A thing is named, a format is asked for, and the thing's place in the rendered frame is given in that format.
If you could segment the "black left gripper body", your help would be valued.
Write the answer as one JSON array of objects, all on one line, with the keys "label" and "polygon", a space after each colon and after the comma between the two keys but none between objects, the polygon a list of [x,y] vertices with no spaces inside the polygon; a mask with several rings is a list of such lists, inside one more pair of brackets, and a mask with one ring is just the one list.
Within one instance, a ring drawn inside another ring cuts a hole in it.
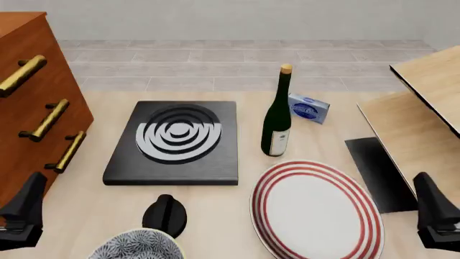
[{"label": "black left gripper body", "polygon": [[0,227],[0,249],[19,249],[35,247],[43,233],[42,219],[32,222],[24,220],[5,220]]}]

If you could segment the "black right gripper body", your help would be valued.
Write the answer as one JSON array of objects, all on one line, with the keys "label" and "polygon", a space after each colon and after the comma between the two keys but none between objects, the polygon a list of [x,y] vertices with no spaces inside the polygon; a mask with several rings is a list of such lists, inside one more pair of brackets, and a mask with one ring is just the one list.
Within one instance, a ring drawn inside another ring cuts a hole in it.
[{"label": "black right gripper body", "polygon": [[460,253],[460,232],[437,232],[434,228],[427,226],[418,230],[418,236],[427,249],[447,250]]}]

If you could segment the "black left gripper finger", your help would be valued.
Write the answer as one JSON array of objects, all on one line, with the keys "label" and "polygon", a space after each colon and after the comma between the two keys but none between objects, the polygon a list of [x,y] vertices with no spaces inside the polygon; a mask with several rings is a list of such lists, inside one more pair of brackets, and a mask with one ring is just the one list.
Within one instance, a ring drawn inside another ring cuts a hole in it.
[{"label": "black left gripper finger", "polygon": [[6,226],[42,226],[42,201],[47,178],[34,172],[18,193],[2,208]]}]

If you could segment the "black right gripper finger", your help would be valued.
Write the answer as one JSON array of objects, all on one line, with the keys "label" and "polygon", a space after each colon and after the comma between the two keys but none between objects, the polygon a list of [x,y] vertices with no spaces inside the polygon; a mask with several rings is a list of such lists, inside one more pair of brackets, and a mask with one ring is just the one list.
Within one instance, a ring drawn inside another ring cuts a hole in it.
[{"label": "black right gripper finger", "polygon": [[460,230],[460,209],[444,196],[426,173],[420,172],[413,179],[418,200],[418,229]]}]

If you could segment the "blue patterned bowl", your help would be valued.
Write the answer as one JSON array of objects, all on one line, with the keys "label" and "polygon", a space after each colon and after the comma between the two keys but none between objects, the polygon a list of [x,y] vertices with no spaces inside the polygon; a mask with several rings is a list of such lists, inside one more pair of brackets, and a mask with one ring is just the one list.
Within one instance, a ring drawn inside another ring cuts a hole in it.
[{"label": "blue patterned bowl", "polygon": [[167,233],[140,228],[108,239],[88,259],[185,259],[185,254]]}]

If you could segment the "round black stove knob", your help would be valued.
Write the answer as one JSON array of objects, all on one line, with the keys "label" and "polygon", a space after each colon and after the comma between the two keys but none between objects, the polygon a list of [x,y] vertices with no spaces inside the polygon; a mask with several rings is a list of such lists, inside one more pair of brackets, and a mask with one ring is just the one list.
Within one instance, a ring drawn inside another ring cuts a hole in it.
[{"label": "round black stove knob", "polygon": [[160,195],[142,217],[142,227],[165,232],[173,238],[179,237],[187,224],[185,207],[169,194]]}]

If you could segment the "flat black stove plate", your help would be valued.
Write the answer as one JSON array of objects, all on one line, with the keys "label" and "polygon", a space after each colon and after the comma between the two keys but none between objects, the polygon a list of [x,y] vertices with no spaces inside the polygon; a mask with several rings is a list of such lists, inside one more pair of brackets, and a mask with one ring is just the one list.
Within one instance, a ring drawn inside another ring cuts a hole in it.
[{"label": "flat black stove plate", "polygon": [[138,101],[107,186],[238,184],[235,101]]}]

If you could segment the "pale wooden rack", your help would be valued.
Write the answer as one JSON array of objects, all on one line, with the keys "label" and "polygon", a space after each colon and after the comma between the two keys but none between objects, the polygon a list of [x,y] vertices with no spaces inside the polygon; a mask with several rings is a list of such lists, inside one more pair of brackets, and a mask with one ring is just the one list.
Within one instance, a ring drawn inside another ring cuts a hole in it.
[{"label": "pale wooden rack", "polygon": [[406,89],[360,101],[374,136],[346,141],[379,212],[415,211],[420,172],[460,206],[460,45],[390,70]]}]

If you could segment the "brown wooden cabinet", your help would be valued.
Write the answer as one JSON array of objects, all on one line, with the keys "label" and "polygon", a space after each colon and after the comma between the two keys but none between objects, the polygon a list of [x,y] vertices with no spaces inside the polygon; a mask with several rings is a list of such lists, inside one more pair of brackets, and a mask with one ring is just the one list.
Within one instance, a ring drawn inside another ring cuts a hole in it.
[{"label": "brown wooden cabinet", "polygon": [[[52,185],[59,174],[44,169],[69,146],[67,135],[86,133],[93,115],[60,49],[44,12],[0,12],[0,83],[18,70],[19,60],[44,55],[47,64],[6,98],[0,98],[0,208],[27,179],[40,172]],[[40,142],[18,137],[33,131],[50,113],[45,105],[70,102]]]}]

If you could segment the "white plate with red rings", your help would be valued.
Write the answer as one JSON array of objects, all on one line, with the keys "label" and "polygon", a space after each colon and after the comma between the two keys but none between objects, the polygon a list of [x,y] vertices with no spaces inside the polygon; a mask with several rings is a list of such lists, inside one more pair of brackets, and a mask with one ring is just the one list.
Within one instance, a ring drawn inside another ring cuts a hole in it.
[{"label": "white plate with red rings", "polygon": [[254,230],[275,259],[380,259],[382,218],[357,181],[324,163],[268,168],[250,198]]}]

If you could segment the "blue printed food box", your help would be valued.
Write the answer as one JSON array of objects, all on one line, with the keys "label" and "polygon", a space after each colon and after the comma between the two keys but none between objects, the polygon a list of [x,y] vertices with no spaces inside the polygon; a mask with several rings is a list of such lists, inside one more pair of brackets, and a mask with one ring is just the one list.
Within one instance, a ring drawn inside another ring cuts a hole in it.
[{"label": "blue printed food box", "polygon": [[310,99],[299,94],[289,93],[288,104],[291,114],[305,118],[318,124],[326,120],[330,104]]}]

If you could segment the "dark green wine bottle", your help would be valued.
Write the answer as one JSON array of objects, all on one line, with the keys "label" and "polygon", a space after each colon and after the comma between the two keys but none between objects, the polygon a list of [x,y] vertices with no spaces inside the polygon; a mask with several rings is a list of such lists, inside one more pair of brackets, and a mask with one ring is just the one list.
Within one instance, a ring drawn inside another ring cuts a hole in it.
[{"label": "dark green wine bottle", "polygon": [[272,105],[263,121],[261,149],[265,155],[279,157],[286,151],[291,127],[288,92],[293,67],[282,64]]}]

